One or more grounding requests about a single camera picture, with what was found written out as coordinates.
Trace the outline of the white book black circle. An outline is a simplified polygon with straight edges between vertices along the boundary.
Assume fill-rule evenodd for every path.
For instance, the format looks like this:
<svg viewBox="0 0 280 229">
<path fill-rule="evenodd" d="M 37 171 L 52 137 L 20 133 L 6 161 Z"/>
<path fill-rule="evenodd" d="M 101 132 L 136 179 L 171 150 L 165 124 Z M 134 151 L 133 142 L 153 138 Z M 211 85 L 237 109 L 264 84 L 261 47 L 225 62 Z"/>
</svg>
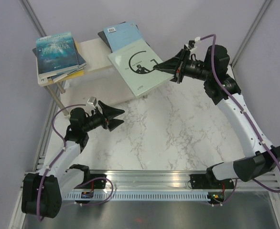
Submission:
<svg viewBox="0 0 280 229">
<path fill-rule="evenodd" d="M 173 78 L 171 74 L 153 68 L 162 60 L 143 39 L 109 54 L 108 58 L 135 97 L 145 95 Z"/>
</svg>

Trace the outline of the yellow Little Prince book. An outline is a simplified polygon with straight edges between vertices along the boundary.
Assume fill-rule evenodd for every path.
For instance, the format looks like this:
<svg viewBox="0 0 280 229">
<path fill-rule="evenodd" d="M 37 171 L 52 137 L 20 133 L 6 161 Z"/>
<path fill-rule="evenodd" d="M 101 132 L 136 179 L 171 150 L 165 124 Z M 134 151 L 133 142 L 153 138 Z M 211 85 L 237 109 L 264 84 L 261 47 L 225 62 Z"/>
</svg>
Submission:
<svg viewBox="0 0 280 229">
<path fill-rule="evenodd" d="M 77 42 L 74 41 L 74 47 L 75 47 L 75 51 L 76 51 L 76 56 L 77 56 L 77 60 L 78 60 L 78 69 L 75 69 L 75 70 L 72 70 L 72 71 L 69 71 L 69 72 L 65 72 L 63 74 L 57 74 L 55 76 L 51 76 L 51 77 L 48 77 L 48 82 L 51 83 L 56 83 L 56 82 L 59 82 L 60 80 L 70 76 L 70 75 L 73 75 L 73 74 L 76 74 L 80 71 L 82 71 L 85 67 L 86 67 L 86 61 L 85 59 L 81 56 L 81 54 L 79 53 L 78 51 L 78 44 Z"/>
</svg>

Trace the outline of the navy blue hardcover book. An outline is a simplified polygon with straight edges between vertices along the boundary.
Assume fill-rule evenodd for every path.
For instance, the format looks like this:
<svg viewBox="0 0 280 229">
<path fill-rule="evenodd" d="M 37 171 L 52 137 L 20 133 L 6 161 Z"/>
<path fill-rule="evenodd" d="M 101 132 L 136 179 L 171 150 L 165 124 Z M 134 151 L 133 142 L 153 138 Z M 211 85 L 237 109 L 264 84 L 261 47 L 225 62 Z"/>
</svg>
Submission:
<svg viewBox="0 0 280 229">
<path fill-rule="evenodd" d="M 86 67 L 86 61 L 79 54 L 76 47 L 71 45 L 34 48 L 36 57 L 37 76 L 40 80 L 57 82 L 67 76 L 75 74 Z"/>
</svg>

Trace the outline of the teal ocean cover book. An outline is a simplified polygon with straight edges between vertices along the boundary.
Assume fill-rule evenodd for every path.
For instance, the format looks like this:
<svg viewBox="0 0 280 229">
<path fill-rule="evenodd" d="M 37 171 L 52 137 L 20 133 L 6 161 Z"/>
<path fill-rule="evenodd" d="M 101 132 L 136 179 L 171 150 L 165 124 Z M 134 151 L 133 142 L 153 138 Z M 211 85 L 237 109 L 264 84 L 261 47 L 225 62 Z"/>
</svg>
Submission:
<svg viewBox="0 0 280 229">
<path fill-rule="evenodd" d="M 70 32 L 36 40 L 38 76 L 52 77 L 79 68 L 73 36 Z"/>
</svg>

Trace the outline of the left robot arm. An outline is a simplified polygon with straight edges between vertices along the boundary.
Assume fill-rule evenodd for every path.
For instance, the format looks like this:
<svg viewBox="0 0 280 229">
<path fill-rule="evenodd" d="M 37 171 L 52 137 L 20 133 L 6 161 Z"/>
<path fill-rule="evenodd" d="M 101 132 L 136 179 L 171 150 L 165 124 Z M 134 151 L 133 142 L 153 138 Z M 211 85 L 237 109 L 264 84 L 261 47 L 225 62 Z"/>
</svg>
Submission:
<svg viewBox="0 0 280 229">
<path fill-rule="evenodd" d="M 38 220 L 54 218 L 60 211 L 62 199 L 75 188 L 87 188 L 96 180 L 108 182 L 104 175 L 92 177 L 88 166 L 73 164 L 85 149 L 88 132 L 102 127 L 113 131 L 123 124 L 118 119 L 124 110 L 97 102 L 90 113 L 84 104 L 71 105 L 70 118 L 65 136 L 58 153 L 40 170 L 28 173 L 23 180 L 21 210 L 25 214 L 36 215 Z"/>
</svg>

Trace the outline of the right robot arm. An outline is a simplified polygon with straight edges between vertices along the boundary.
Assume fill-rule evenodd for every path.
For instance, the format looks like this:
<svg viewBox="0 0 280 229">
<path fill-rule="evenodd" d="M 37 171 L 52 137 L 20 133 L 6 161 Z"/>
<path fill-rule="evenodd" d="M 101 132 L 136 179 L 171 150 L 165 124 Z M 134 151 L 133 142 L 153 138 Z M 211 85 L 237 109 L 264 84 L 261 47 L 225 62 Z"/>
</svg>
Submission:
<svg viewBox="0 0 280 229">
<path fill-rule="evenodd" d="M 220 163 L 206 170 L 205 182 L 218 187 L 223 180 L 248 182 L 276 168 L 280 161 L 280 146 L 266 138 L 251 114 L 236 81 L 227 73 L 230 57 L 224 46 L 210 46 L 204 61 L 190 58 L 187 48 L 174 57 L 154 66 L 155 70 L 172 74 L 172 81 L 181 83 L 185 76 L 204 82 L 204 90 L 223 112 L 233 127 L 243 149 L 244 158 Z"/>
</svg>

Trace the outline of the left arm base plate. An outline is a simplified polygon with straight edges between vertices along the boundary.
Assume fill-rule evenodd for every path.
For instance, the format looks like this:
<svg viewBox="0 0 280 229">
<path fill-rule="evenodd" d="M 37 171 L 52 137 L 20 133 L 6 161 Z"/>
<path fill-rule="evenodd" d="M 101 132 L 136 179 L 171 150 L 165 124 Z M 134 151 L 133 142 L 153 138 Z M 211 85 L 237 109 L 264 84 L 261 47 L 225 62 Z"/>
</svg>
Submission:
<svg viewBox="0 0 280 229">
<path fill-rule="evenodd" d="M 88 176 L 85 176 L 81 188 L 89 189 L 90 191 L 94 191 L 95 189 L 104 189 L 107 181 L 105 179 L 97 179 L 97 177 L 106 178 L 107 175 L 105 175 L 105 174 L 90 174 Z"/>
</svg>

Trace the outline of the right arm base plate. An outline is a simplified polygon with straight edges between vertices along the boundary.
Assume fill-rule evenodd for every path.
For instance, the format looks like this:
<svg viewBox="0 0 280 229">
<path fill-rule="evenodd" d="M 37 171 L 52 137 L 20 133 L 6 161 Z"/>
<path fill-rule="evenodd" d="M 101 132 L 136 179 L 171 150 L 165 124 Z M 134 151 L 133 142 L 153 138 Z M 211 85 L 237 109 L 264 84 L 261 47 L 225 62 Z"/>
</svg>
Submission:
<svg viewBox="0 0 280 229">
<path fill-rule="evenodd" d="M 191 189 L 196 190 L 228 190 L 233 189 L 235 184 L 231 179 L 223 181 L 209 181 L 205 174 L 191 174 L 190 175 Z"/>
</svg>

